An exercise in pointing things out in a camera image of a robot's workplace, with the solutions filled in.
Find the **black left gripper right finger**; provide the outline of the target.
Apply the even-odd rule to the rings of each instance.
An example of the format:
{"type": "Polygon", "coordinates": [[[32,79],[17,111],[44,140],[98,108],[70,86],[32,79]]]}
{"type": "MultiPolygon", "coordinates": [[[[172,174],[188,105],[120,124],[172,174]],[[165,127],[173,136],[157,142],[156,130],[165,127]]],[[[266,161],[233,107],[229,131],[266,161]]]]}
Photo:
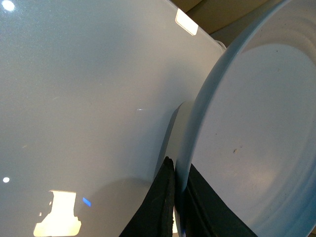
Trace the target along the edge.
{"type": "Polygon", "coordinates": [[[257,236],[228,208],[193,165],[185,190],[184,208],[187,237],[257,236]]]}

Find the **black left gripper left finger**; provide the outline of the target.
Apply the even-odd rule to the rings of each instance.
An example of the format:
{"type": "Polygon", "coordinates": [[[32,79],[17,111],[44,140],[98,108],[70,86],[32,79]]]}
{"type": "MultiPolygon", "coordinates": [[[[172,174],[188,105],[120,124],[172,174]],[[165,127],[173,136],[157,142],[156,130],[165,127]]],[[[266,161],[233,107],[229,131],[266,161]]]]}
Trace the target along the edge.
{"type": "Polygon", "coordinates": [[[172,159],[165,157],[145,199],[120,236],[171,237],[174,197],[174,165],[172,159]]]}

